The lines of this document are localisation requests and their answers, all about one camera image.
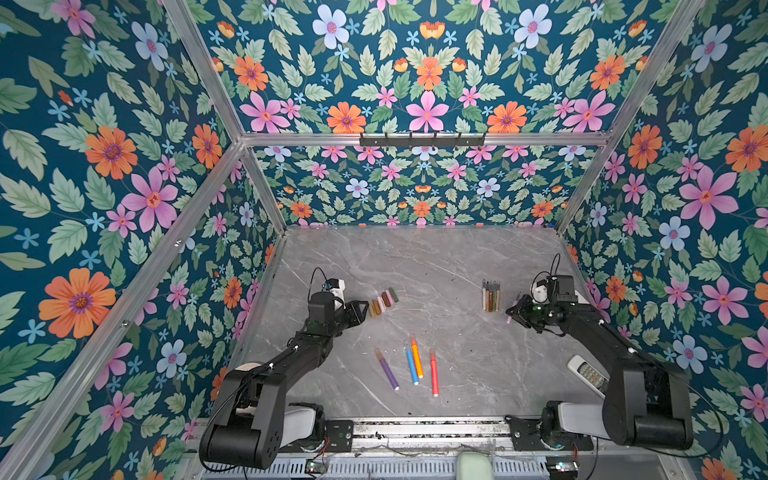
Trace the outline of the tan pen gold cap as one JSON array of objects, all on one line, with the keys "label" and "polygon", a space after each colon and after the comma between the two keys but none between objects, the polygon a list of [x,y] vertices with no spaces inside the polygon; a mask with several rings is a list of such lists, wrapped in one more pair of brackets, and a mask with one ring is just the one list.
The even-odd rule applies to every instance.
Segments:
[{"label": "tan pen gold cap", "polygon": [[493,312],[498,312],[500,306],[500,282],[493,285]]}]

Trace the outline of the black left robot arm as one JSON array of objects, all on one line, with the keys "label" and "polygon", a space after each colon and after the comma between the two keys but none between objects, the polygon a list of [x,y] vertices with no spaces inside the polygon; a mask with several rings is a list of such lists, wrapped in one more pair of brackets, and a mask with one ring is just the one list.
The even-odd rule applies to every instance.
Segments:
[{"label": "black left robot arm", "polygon": [[200,440],[203,466],[269,468],[287,443],[288,391],[324,363],[335,338],[365,322],[368,309],[367,301],[345,302],[330,291],[316,292],[309,297],[302,329],[283,352],[263,365],[228,372]]}]

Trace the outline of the pink pen gold cap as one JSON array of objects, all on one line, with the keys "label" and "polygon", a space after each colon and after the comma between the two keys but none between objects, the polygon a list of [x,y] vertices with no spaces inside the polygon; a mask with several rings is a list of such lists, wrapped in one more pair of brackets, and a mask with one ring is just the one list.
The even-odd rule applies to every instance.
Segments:
[{"label": "pink pen gold cap", "polygon": [[518,292],[516,294],[515,300],[513,301],[512,305],[506,310],[506,315],[507,315],[506,323],[508,325],[510,325],[513,321],[516,321],[516,319],[515,319],[515,312],[517,310],[517,305],[518,305],[518,303],[520,301],[521,296],[522,296],[522,293]]}]

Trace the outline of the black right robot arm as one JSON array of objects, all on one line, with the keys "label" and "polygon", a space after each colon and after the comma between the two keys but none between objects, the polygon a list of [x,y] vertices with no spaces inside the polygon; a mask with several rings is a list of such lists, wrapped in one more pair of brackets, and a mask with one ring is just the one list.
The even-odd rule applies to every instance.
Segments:
[{"label": "black right robot arm", "polygon": [[608,376],[597,388],[600,406],[551,402],[552,428],[607,438],[617,445],[686,450],[693,445],[689,385],[683,370],[636,349],[613,330],[601,311],[575,290],[573,277],[533,283],[506,315],[541,334],[570,336]]}]

